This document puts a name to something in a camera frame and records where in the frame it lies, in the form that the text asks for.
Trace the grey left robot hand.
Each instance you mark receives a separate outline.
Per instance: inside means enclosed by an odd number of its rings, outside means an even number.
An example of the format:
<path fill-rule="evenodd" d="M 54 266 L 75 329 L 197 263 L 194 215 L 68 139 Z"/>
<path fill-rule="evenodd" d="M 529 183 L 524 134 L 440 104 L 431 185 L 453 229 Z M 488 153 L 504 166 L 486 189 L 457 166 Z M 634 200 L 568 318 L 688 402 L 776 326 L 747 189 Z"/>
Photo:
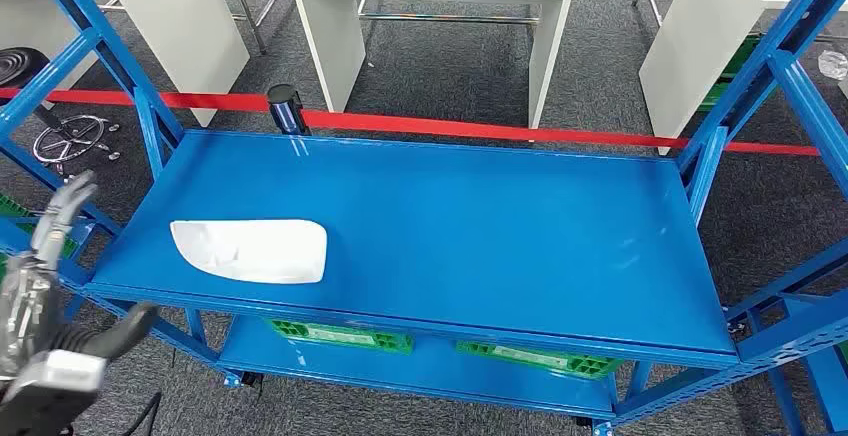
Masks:
<path fill-rule="evenodd" d="M 32 234 L 30 247 L 12 255 L 1 278 L 1 379 L 18 376 L 41 352 L 66 350 L 114 361 L 142 341 L 159 317 L 158 307 L 140 302 L 110 329 L 83 330 L 63 322 L 58 263 L 65 238 L 97 190 L 86 170 L 56 190 Z"/>

